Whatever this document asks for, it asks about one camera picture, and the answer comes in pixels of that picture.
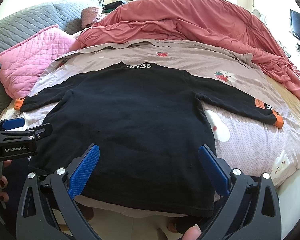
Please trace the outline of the left hand red nails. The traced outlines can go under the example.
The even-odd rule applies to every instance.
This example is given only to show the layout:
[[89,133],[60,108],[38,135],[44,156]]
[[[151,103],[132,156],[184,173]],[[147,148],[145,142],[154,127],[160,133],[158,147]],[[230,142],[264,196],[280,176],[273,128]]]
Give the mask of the left hand red nails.
[[[4,170],[6,167],[11,165],[12,160],[6,160],[3,162],[2,169]],[[0,201],[1,202],[8,202],[9,201],[9,196],[8,194],[4,191],[4,189],[7,187],[8,181],[5,176],[0,177]]]

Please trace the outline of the right hand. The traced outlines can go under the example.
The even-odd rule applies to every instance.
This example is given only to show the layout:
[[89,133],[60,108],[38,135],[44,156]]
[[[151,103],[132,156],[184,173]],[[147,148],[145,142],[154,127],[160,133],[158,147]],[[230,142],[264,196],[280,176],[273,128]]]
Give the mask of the right hand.
[[202,231],[200,227],[195,224],[194,226],[190,227],[182,236],[182,240],[196,240],[200,235],[202,234]]

